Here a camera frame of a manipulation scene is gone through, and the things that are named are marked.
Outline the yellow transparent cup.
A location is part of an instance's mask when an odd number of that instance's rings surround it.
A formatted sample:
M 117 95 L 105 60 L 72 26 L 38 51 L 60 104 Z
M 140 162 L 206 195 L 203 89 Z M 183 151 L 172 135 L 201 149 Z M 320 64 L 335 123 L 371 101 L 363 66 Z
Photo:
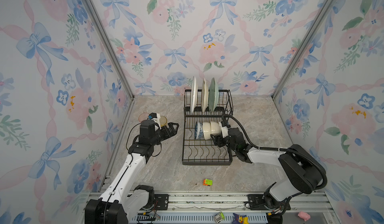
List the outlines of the yellow transparent cup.
M 164 126 L 167 125 L 168 120 L 167 120 L 166 117 L 164 117 L 164 116 L 160 116 L 160 120 L 159 120 L 159 122 L 160 122 L 160 126 L 161 126 L 161 127 L 164 127 Z

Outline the pink transparent cup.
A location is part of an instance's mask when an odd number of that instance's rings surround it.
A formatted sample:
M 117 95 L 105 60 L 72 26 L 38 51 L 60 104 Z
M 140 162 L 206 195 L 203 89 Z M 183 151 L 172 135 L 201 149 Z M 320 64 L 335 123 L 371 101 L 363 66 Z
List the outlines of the pink transparent cup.
M 142 113 L 138 117 L 138 121 L 141 123 L 149 118 L 149 113 Z

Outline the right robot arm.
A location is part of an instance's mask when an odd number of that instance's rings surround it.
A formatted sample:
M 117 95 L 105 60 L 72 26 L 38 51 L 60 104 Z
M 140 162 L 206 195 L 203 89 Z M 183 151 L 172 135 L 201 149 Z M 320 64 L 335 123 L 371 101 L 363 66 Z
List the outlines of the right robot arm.
M 286 178 L 273 183 L 257 201 L 248 201 L 249 209 L 265 208 L 273 211 L 287 209 L 292 198 L 311 194 L 328 183 L 325 168 L 300 145 L 287 149 L 256 147 L 247 143 L 247 135 L 238 128 L 222 128 L 211 132 L 211 139 L 218 147 L 227 147 L 228 153 L 249 164 L 268 164 L 284 170 Z

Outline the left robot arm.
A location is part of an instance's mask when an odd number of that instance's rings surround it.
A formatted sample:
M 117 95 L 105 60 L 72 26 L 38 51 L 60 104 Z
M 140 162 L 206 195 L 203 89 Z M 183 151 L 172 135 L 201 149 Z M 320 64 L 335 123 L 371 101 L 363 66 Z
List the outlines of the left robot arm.
M 177 123 L 161 127 L 154 119 L 140 123 L 140 133 L 133 139 L 125 164 L 116 178 L 97 200 L 87 203 L 85 224 L 128 224 L 141 209 L 154 206 L 153 187 L 139 185 L 132 194 L 130 190 L 140 171 L 154 156 L 154 147 L 174 137 L 178 129 Z

